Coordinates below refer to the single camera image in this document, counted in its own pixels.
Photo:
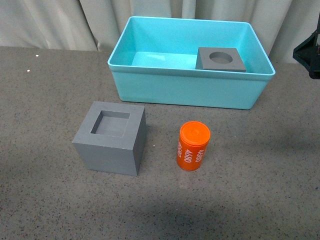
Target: gray cube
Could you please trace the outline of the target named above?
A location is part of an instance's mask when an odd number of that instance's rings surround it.
[[[245,72],[246,66],[236,48],[199,47],[195,69]]]
[[[144,106],[95,101],[72,143],[88,169],[137,176],[146,137]]]

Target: cylinder lid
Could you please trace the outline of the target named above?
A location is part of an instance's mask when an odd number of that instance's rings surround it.
[[[205,145],[211,136],[209,128],[199,121],[188,121],[180,129],[181,138],[189,145]]]

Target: square hole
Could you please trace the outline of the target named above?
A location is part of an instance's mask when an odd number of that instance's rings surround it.
[[[118,111],[101,111],[92,128],[92,134],[123,137],[130,113]]]

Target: orange can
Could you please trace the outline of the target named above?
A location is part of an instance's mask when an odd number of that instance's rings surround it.
[[[209,128],[199,121],[188,121],[180,129],[176,161],[180,168],[194,171],[201,166],[211,137]]]

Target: gray block with square hole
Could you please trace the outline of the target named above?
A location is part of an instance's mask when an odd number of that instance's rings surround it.
[[[146,137],[144,106],[95,101],[72,143],[88,169],[137,176]]]
[[[245,72],[246,66],[236,48],[199,47],[195,69]]]

